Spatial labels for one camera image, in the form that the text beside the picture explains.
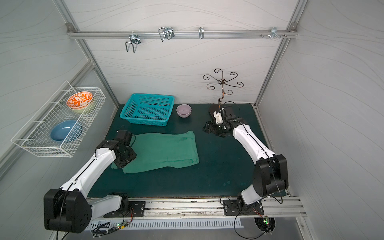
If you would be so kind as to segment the green long pants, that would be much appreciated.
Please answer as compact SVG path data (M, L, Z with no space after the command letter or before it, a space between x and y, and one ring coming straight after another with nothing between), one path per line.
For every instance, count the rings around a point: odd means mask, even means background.
M171 167L181 169L200 163L195 134L148 133L136 135L132 149L137 157L122 168L125 174L143 173Z

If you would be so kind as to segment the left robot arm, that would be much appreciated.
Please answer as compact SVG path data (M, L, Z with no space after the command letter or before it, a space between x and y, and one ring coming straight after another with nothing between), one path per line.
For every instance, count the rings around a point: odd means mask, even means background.
M112 140L104 140L89 161L58 189L50 189L44 195L44 226L46 230L81 233L89 223L104 215L129 211L127 194L114 193L90 200L89 192L111 164L122 169L132 162L137 154L132 149L132 133L117 131Z

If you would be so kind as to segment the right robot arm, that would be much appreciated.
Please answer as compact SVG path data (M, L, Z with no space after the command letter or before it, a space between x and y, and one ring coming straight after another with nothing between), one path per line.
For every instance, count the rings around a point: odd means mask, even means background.
M241 192L245 205L251 205L289 187L288 163L284 155L277 155L253 133L249 124L235 115L231 106L211 105L211 121L203 131L218 137L234 137L254 162L252 184Z

